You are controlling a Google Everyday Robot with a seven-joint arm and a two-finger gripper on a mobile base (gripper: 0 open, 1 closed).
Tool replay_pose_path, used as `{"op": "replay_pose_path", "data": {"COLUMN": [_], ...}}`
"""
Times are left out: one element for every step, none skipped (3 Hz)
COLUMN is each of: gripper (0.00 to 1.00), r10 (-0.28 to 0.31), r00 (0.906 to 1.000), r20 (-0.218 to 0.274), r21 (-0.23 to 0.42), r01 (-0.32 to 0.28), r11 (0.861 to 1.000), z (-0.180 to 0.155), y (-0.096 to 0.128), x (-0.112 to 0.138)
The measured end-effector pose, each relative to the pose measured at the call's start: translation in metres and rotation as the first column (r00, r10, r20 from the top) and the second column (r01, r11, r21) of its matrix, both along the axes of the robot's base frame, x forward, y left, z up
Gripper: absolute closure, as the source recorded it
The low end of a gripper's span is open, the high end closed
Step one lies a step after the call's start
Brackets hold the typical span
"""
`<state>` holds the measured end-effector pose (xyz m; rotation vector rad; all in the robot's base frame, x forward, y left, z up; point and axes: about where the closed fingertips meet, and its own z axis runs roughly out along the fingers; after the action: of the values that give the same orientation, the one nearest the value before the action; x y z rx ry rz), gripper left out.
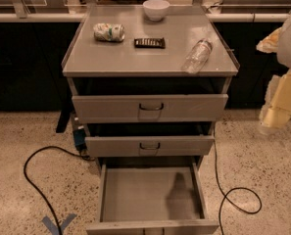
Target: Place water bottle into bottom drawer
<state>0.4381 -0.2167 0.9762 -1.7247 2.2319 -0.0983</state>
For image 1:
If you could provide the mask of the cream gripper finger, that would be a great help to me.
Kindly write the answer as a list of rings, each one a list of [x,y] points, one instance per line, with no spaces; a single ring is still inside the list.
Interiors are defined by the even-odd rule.
[[[282,128],[290,118],[291,113],[280,108],[263,106],[260,112],[260,122],[268,128]]]
[[[266,114],[267,114],[267,109],[270,106],[273,95],[277,89],[279,80],[280,80],[280,76],[274,75],[267,85],[267,91],[266,91],[266,95],[265,95],[265,103],[263,104],[263,106],[261,108],[260,115],[259,115],[260,121],[263,121]]]

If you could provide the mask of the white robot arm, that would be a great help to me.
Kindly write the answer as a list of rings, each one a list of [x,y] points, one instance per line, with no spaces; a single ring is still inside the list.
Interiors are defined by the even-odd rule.
[[[257,49],[264,53],[275,53],[277,61],[288,68],[283,76],[274,75],[271,78],[260,112],[259,131],[271,134],[291,118],[291,13],[282,27],[259,42]]]

